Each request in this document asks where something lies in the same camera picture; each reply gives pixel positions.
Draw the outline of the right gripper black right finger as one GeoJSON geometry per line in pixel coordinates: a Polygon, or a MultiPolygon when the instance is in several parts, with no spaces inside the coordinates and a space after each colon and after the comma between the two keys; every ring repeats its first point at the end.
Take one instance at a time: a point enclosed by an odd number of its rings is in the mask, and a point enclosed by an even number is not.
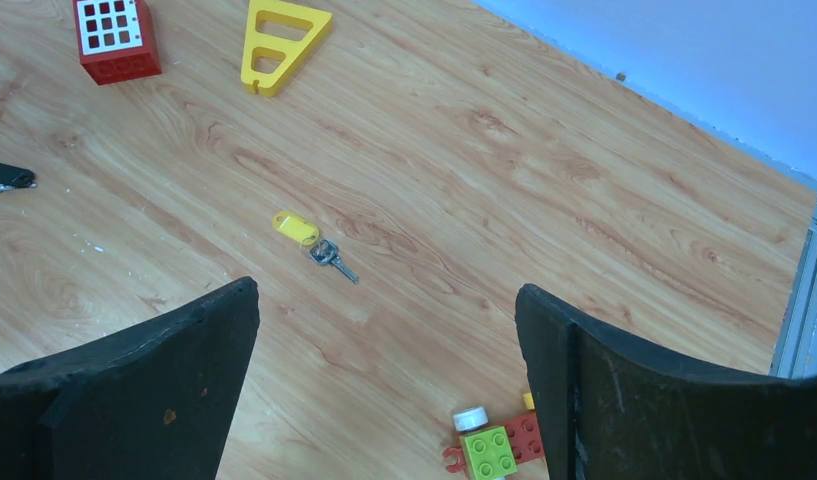
{"type": "Polygon", "coordinates": [[[553,479],[817,479],[817,376],[700,360],[533,284],[515,323],[553,479]]]}

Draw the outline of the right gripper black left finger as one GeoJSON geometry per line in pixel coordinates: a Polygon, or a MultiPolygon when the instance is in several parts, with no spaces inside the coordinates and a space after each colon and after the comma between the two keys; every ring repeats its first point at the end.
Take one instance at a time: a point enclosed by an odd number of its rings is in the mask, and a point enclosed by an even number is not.
{"type": "Polygon", "coordinates": [[[260,324],[243,277],[0,373],[0,479],[213,479],[260,324]]]}

